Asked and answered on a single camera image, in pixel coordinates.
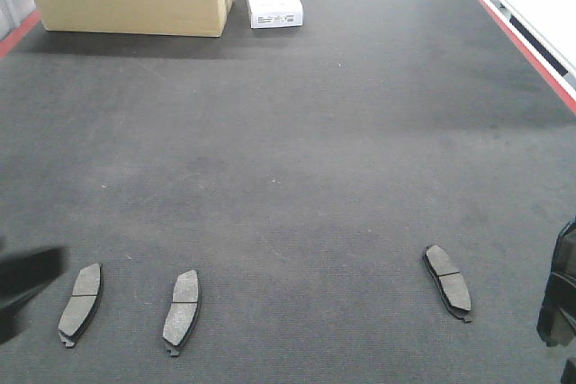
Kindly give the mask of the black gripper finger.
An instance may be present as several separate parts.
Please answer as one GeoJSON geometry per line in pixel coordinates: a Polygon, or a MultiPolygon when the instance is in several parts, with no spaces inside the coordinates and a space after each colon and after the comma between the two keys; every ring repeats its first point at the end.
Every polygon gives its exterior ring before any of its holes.
{"type": "Polygon", "coordinates": [[[66,248],[53,246],[1,259],[1,343],[22,332],[18,314],[64,271],[66,248]]]}

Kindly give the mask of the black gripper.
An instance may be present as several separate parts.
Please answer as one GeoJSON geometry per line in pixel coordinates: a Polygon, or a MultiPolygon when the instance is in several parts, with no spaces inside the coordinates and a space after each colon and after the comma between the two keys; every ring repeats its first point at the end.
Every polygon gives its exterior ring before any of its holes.
{"type": "Polygon", "coordinates": [[[556,239],[536,332],[549,348],[575,340],[575,219],[556,239]]]}

